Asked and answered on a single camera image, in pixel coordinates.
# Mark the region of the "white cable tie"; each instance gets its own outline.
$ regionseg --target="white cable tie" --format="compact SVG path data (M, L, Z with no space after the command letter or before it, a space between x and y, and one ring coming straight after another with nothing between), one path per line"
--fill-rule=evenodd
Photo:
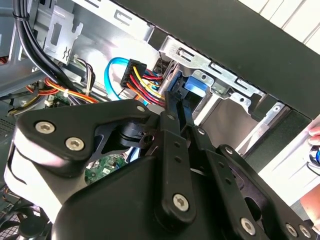
M64 96L65 98L69 97L68 92L69 92L69 89L65 89L65 90L64 90L63 96Z

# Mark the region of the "blue object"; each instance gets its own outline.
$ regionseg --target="blue object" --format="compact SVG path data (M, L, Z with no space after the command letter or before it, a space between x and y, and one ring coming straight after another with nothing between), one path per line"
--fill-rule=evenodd
M316 161L320 164L319 158L320 158L320 150L318 150L318 151L316 152L316 155L315 155Z
M119 65L127 66L128 63L129 63L128 59L125 59L125 58L122 58L122 57L115 57L115 58L110 60L110 62L108 63L108 65L106 66L106 68L104 70L104 86L105 86L105 90L106 90L106 93L108 94L108 97L112 101L121 100L121 98L117 95L117 93L115 92L114 88L111 85L110 76L109 76L110 66L113 65L113 64L119 64Z
M181 72L179 71L174 77L173 79L171 80L168 88L167 88L167 91L170 92L172 90L172 88L174 87L174 85L176 84L178 78L181 76Z
M193 92L194 94L202 98L206 95L207 87L207 85L205 85L198 79L194 78L193 76L190 76L188 78L184 86L185 89L189 90L190 92Z

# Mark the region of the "power supply cable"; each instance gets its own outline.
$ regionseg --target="power supply cable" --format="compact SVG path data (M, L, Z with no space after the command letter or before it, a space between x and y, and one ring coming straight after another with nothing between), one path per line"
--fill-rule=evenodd
M26 0L13 0L13 16L21 45L29 59L53 82L77 92L66 74L43 52L35 39L29 24ZM70 96L70 101L78 105L81 102Z

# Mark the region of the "cable clip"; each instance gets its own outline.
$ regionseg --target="cable clip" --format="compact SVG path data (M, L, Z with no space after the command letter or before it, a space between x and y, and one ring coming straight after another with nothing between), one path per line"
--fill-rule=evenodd
M64 96L65 98L69 97L69 89L65 89L65 90L63 91L63 96Z
M12 13L12 15L13 15L13 17L14 17L16 20L22 21L22 22L27 22L27 21L29 21L29 18L30 18L29 13L27 13L25 17L17 16L17 15L15 15L14 13Z

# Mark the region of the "silver metal bracket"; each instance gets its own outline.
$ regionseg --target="silver metal bracket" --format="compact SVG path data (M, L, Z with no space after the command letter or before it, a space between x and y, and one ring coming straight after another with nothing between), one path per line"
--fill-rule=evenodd
M83 23L74 29L74 15L59 6L54 6L44 52L68 64L75 40L81 34Z
M148 42L154 27L109 0L73 0L137 40Z
M248 97L251 97L253 94L258 94L262 97L265 96L265 93L258 88L250 85L241 78L238 78L233 73L222 68L171 36L168 36L165 39L159 51L186 68L202 70L214 76L234 90L237 90Z

